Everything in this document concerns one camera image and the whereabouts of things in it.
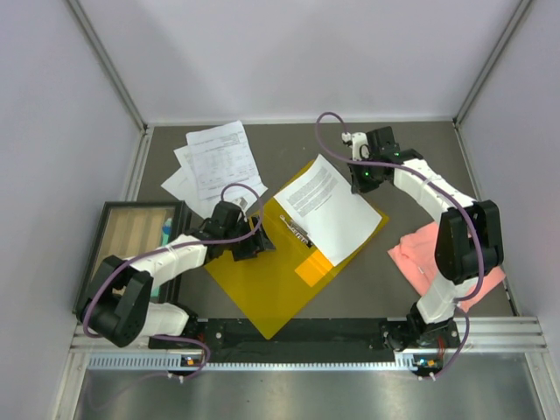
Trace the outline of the printed paper sheet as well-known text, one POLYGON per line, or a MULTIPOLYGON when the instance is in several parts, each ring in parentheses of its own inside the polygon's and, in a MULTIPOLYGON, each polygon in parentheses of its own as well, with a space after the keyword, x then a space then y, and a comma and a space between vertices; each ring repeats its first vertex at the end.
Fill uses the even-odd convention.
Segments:
POLYGON ((275 200, 333 265, 346 260, 382 223, 382 216, 322 155, 275 200))

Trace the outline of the yellow plastic folder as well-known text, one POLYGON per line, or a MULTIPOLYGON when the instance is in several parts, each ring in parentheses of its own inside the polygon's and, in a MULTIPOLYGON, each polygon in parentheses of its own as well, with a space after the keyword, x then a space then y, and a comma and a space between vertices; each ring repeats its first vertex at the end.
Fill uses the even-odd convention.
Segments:
POLYGON ((290 218, 274 196, 263 207, 262 226, 275 251, 239 262, 224 255, 206 266, 206 271, 266 339, 279 332, 329 284, 389 219, 380 213, 381 224, 367 241, 333 266, 315 246, 307 248, 294 236, 280 220, 281 214, 290 218))

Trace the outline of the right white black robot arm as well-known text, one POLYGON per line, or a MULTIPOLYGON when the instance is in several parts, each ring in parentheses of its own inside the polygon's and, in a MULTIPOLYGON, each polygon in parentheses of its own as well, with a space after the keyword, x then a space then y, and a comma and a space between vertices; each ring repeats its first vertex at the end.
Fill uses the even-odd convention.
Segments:
POLYGON ((381 326, 386 344, 396 351, 431 346, 450 333, 456 309, 481 289, 480 278, 503 262, 499 209, 454 188, 416 150, 401 150, 390 127, 345 133, 342 142, 352 151, 353 193, 369 193, 388 181, 437 223, 433 282, 405 321, 381 326))

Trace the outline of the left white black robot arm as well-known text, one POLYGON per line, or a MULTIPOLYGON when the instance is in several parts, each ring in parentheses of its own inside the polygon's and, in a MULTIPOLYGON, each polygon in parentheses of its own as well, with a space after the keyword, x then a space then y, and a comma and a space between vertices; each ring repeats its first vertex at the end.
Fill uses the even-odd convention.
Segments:
POLYGON ((274 248, 261 217, 247 217, 240 206, 221 201, 199 228, 164 246, 129 258, 104 258, 77 305, 77 318, 87 335, 117 347, 159 336, 189 347, 199 334, 194 314, 180 304, 155 303, 151 293, 226 251, 239 262, 274 248))

